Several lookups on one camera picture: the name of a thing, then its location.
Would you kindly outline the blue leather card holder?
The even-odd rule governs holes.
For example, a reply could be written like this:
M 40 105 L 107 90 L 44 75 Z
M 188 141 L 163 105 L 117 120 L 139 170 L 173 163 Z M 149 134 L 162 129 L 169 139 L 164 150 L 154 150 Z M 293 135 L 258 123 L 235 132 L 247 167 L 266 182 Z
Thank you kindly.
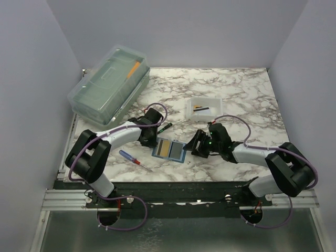
M 157 146 L 152 151 L 152 156 L 177 163 L 184 163 L 186 143 L 164 138 L 157 138 Z

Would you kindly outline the white plastic card tray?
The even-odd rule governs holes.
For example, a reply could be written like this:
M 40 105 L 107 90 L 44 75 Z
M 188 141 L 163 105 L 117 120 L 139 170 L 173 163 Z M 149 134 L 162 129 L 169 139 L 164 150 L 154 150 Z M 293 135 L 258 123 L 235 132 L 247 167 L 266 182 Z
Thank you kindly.
M 195 122 L 210 122 L 223 115 L 221 97 L 194 96 L 186 101 L 185 117 Z

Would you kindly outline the black credit card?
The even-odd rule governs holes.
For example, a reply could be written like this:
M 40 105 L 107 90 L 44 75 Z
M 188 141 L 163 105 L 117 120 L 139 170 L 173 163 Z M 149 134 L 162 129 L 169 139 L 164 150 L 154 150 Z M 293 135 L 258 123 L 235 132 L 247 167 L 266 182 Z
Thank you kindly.
M 181 153 L 183 152 L 183 144 L 178 142 L 173 142 L 170 150 L 169 158 L 174 160 L 181 159 Z

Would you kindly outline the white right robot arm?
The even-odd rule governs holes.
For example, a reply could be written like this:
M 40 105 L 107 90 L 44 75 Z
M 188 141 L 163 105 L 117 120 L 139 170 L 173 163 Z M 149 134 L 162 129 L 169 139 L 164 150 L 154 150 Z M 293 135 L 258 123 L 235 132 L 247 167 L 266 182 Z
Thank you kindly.
M 211 124 L 208 131 L 197 130 L 183 149 L 201 158 L 214 153 L 226 162 L 253 164 L 270 170 L 270 175 L 253 178 L 244 186 L 241 197 L 246 205 L 255 205 L 267 194 L 284 193 L 296 197 L 301 191 L 316 184 L 316 170 L 290 142 L 277 148 L 254 148 L 233 141 L 220 123 Z

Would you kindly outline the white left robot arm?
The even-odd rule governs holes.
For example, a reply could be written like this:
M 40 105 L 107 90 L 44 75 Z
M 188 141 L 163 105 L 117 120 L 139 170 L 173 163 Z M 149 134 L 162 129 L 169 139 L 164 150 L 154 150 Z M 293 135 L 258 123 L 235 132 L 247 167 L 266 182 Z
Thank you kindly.
M 110 151 L 134 141 L 149 148 L 156 147 L 157 129 L 165 119 L 166 115 L 149 108 L 143 116 L 131 118 L 113 129 L 83 131 L 65 159 L 65 166 L 70 168 L 69 179 L 75 181 L 72 173 L 77 174 L 80 181 L 99 194 L 98 201 L 104 207 L 113 206 L 117 199 L 114 185 L 103 173 Z

